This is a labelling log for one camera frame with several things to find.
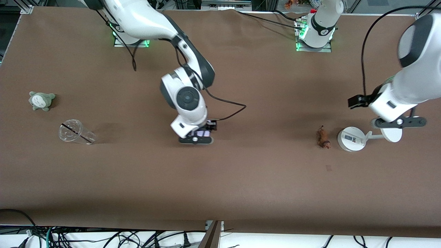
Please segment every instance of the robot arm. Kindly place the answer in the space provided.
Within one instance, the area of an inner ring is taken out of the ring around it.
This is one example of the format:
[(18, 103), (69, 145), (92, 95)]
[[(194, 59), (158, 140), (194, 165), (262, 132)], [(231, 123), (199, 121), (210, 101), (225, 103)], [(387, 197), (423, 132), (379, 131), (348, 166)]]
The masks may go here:
[(207, 108), (199, 91), (212, 85), (215, 73), (179, 26), (169, 16), (153, 9), (146, 0), (81, 1), (89, 8), (98, 2), (93, 9), (102, 9), (109, 20), (117, 24), (112, 26), (114, 31), (124, 32), (135, 41), (165, 40), (182, 53), (186, 63), (161, 79), (161, 93), (178, 112), (171, 127), (185, 138), (189, 132), (204, 126)]
[(425, 15), (405, 30), (398, 44), (398, 59), (401, 71), (371, 95), (350, 98), (349, 107), (369, 106), (390, 123), (417, 104), (441, 97), (441, 14)]
[(343, 13), (342, 0), (323, 0), (316, 13), (306, 16), (307, 27), (300, 35), (308, 46), (320, 48), (325, 46), (335, 31), (335, 24)]

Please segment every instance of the white floor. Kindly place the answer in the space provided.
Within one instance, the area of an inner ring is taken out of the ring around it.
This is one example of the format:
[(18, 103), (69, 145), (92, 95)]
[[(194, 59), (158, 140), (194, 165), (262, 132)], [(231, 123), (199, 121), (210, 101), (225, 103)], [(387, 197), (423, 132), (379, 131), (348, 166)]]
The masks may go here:
[[(159, 237), (169, 235), (174, 232), (166, 232)], [(115, 232), (103, 233), (69, 233), (66, 238), (69, 240), (101, 240), (111, 237)], [(140, 243), (143, 244), (153, 232), (140, 232)], [(189, 233), (189, 241), (195, 244), (202, 240), (204, 233)], [(0, 248), (18, 247), (27, 237), (26, 234), (0, 235)], [(329, 236), (327, 235), (296, 235), (296, 234), (259, 234), (259, 233), (222, 233), (219, 248), (231, 248), (239, 245), (238, 248), (322, 248)], [(387, 237), (365, 237), (368, 248), (384, 248)], [(118, 239), (114, 239), (107, 248), (116, 248)], [(78, 242), (71, 243), (73, 248), (102, 248), (106, 241), (97, 243)], [(160, 246), (171, 247), (183, 244), (183, 236), (176, 235), (163, 241)], [(136, 248), (134, 243), (124, 244), (121, 248)], [(36, 237), (29, 239), (26, 248), (38, 248), (39, 244)], [(402, 238), (394, 237), (389, 248), (441, 248), (441, 239), (434, 238)], [(329, 243), (328, 248), (361, 248), (355, 243), (352, 236), (335, 236)]]

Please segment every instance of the circular joint cap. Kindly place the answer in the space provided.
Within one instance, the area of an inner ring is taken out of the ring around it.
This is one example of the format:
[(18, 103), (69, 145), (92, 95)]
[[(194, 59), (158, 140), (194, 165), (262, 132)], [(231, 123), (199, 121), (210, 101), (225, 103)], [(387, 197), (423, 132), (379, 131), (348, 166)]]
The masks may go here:
[(194, 110), (199, 105), (199, 93), (193, 87), (184, 87), (176, 96), (178, 106), (185, 110)]

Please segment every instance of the brown paper sheet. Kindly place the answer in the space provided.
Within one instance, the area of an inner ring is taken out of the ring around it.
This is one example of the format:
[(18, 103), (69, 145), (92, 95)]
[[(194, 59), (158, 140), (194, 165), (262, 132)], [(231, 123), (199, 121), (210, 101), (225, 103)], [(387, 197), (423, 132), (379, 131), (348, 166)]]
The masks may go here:
[[(375, 115), (346, 100), (362, 93), (360, 49), (375, 16), (342, 16), (333, 52), (305, 53), (289, 28), (235, 11), (167, 14), (213, 65), (210, 92), (248, 108), (219, 122), (214, 144), (180, 145), (169, 127), (176, 111), (159, 92), (178, 67), (169, 43), (138, 49), (133, 72), (95, 12), (35, 8), (0, 67), (0, 207), (39, 225), (189, 230), (221, 219), (238, 232), (440, 236), (439, 99), (418, 106), (427, 126), (398, 143), (348, 153), (336, 141), (347, 126), (371, 130)], [(397, 41), (413, 20), (387, 17), (373, 30), (368, 91), (399, 71)], [(33, 111), (29, 91), (55, 93), (51, 110)], [(237, 110), (203, 96), (211, 118)], [(99, 143), (61, 141), (58, 127), (72, 118)], [(316, 144), (321, 125), (330, 150)]]

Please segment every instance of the brown toy animal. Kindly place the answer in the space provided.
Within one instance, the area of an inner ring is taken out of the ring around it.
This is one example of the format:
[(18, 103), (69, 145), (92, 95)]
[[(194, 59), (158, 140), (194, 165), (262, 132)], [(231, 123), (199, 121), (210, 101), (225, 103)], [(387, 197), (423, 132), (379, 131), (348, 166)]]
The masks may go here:
[(290, 9), (293, 4), (294, 0), (288, 0), (288, 2), (285, 3), (285, 9)]
[(323, 148), (331, 148), (331, 142), (328, 140), (328, 133), (326, 130), (323, 129), (323, 126), (321, 126), (318, 130), (318, 145)]

